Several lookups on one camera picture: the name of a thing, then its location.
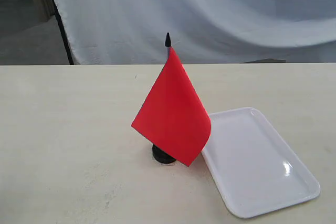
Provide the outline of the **red flag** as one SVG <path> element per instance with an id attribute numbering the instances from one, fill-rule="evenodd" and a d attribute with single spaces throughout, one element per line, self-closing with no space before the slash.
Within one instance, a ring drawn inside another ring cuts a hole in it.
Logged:
<path id="1" fill-rule="evenodd" d="M 153 145 L 190 166 L 209 139 L 211 120 L 169 35 L 165 46 L 167 61 L 131 126 Z"/>

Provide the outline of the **black round flag base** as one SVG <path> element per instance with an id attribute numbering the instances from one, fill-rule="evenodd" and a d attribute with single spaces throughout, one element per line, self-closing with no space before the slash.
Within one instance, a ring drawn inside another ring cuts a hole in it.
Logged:
<path id="1" fill-rule="evenodd" d="M 152 155 L 154 159 L 161 164 L 172 164 L 176 162 L 176 159 L 174 157 L 162 151 L 156 145 L 152 145 Z"/>

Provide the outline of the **white cloth backdrop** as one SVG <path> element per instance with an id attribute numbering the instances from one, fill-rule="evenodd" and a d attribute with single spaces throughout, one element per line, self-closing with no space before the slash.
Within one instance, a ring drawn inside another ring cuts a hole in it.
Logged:
<path id="1" fill-rule="evenodd" d="M 335 0 L 54 0 L 75 62 L 335 61 Z"/>

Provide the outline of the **white plastic tray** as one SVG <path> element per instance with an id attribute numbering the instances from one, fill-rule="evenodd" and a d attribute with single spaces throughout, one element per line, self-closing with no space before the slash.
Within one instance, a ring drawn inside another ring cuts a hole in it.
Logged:
<path id="1" fill-rule="evenodd" d="M 313 200 L 320 184 L 257 109 L 210 114 L 202 154 L 229 212 L 248 219 Z"/>

